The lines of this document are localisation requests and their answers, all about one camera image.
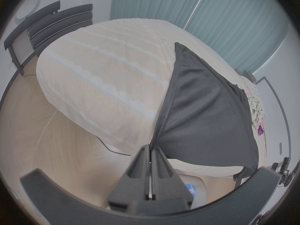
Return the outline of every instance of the wall outlet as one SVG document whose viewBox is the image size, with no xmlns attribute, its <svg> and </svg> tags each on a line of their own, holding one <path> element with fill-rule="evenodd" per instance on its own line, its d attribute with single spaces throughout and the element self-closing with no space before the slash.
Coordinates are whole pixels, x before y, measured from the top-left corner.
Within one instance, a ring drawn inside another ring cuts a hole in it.
<svg viewBox="0 0 300 225">
<path fill-rule="evenodd" d="M 10 62 L 7 64 L 7 68 L 9 69 L 12 65 L 13 65 L 13 61 L 10 61 Z"/>
</svg>

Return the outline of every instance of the bed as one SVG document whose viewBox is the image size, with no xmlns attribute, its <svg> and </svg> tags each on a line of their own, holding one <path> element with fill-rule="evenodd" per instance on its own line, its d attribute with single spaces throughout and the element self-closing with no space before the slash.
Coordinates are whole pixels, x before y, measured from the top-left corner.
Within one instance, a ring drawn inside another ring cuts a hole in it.
<svg viewBox="0 0 300 225">
<path fill-rule="evenodd" d="M 155 131 L 175 62 L 175 42 L 217 73 L 249 91 L 245 81 L 210 47 L 163 20 L 118 19 L 80 28 L 39 56 L 37 78 L 47 100 L 104 143 L 135 155 Z M 266 165 L 264 135 L 253 127 L 258 167 Z M 201 166 L 169 159 L 189 173 L 232 177 L 242 166 Z"/>
</svg>

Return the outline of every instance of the teal curtain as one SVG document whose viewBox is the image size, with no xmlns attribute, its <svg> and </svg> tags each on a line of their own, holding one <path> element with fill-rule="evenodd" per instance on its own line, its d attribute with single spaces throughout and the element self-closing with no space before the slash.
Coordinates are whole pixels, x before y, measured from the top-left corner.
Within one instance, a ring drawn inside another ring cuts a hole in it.
<svg viewBox="0 0 300 225">
<path fill-rule="evenodd" d="M 199 0 L 112 0 L 110 19 L 151 18 L 184 28 Z"/>
<path fill-rule="evenodd" d="M 199 0 L 112 0 L 110 19 L 151 18 L 184 28 Z M 288 20 L 276 0 L 201 0 L 185 30 L 242 74 L 280 46 Z"/>
<path fill-rule="evenodd" d="M 253 73 L 280 46 L 288 25 L 276 0 L 201 0 L 185 30 L 233 69 Z"/>
</svg>

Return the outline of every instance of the white wall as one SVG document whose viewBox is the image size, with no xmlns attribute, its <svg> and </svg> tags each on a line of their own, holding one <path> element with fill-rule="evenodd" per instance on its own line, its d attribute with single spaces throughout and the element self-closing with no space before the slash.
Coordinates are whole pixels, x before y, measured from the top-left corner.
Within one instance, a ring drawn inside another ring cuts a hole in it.
<svg viewBox="0 0 300 225">
<path fill-rule="evenodd" d="M 265 76 L 282 104 L 290 129 L 291 161 L 288 169 L 292 171 L 300 159 L 300 39 L 292 25 L 289 25 L 277 51 L 253 75 L 257 80 Z M 287 188 L 275 190 L 262 214 L 279 201 Z"/>
<path fill-rule="evenodd" d="M 40 0 L 40 4 L 37 9 L 41 9 L 53 2 L 58 0 Z M 93 23 L 107 21 L 110 18 L 110 5 L 111 0 L 60 0 L 61 1 L 61 10 L 92 3 L 93 4 Z M 3 35 L 0 39 L 0 97 L 10 81 L 11 77 L 15 73 L 16 69 L 14 65 L 8 69 L 7 64 L 11 61 L 11 57 L 8 49 L 4 50 L 3 42 L 7 36 L 17 27 L 17 24 L 14 19 L 14 15 L 11 17 Z M 16 56 L 20 63 L 24 62 L 25 59 L 33 53 L 32 46 L 29 42 L 27 32 L 23 32 L 13 43 L 13 47 L 16 53 Z"/>
</svg>

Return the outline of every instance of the black cloth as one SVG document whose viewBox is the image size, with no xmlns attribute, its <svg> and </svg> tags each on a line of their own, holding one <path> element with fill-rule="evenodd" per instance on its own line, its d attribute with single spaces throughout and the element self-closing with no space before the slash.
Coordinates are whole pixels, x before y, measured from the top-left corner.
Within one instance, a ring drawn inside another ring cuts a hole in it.
<svg viewBox="0 0 300 225">
<path fill-rule="evenodd" d="M 151 147 L 190 164 L 244 167 L 234 180 L 251 176 L 259 156 L 245 92 L 186 46 L 175 43 L 175 53 Z"/>
</svg>

